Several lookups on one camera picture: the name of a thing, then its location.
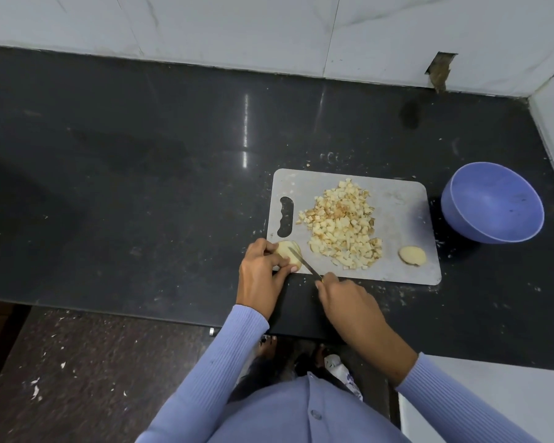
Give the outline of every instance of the black pants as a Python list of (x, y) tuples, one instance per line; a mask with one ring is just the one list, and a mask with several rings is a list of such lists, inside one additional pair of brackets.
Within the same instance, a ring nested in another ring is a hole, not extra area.
[[(348, 392), (352, 395), (345, 384), (334, 377), (325, 367), (317, 367), (314, 361), (307, 354), (302, 354), (295, 362), (295, 373), (298, 376), (305, 376), (311, 372), (314, 376), (330, 382), (335, 387)], [(277, 369), (273, 359), (267, 359), (263, 356), (256, 357), (248, 369), (248, 373), (234, 387), (228, 399), (228, 402), (241, 401), (249, 397), (257, 390), (277, 384), (281, 371)]]

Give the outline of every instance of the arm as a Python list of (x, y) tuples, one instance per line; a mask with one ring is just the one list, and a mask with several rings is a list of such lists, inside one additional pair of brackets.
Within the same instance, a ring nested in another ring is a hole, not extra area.
[[(264, 239), (251, 244), (240, 265), (236, 305), (222, 330), (177, 391), (164, 403), (138, 443), (209, 439), (252, 348), (269, 328), (277, 297), (294, 265)], [(281, 269), (272, 274), (273, 266)]]
[(316, 283), (324, 312), (347, 344), (378, 368), (448, 443), (537, 440), (418, 356), (386, 323), (376, 299), (328, 273)]

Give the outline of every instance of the knife blade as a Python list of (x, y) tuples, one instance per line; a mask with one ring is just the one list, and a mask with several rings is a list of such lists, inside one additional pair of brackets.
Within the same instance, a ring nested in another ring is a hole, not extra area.
[(302, 255), (300, 255), (298, 252), (296, 252), (292, 247), (289, 247), (289, 251), (294, 254), (294, 256), (301, 261), (301, 263), (306, 266), (306, 269), (310, 271), (312, 275), (314, 275), (314, 278), (316, 278), (318, 281), (322, 281), (322, 277), (318, 275), (318, 272), (314, 270), (312, 266), (310, 266), (306, 260), (302, 258)]

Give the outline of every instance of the bowl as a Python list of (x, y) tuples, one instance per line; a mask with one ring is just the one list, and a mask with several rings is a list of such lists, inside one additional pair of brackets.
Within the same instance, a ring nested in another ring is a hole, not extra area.
[(443, 190), (441, 210), (452, 229), (484, 244), (526, 241), (544, 224), (544, 207), (532, 185), (496, 163), (458, 169)]

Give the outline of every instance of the ribbed sleeve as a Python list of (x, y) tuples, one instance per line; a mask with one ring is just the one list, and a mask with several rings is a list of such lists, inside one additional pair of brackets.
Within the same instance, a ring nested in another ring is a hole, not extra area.
[(447, 443), (538, 443), (422, 353), (397, 391)]
[(269, 324), (261, 314), (235, 305), (207, 351), (138, 442), (207, 441), (246, 358), (267, 329)]

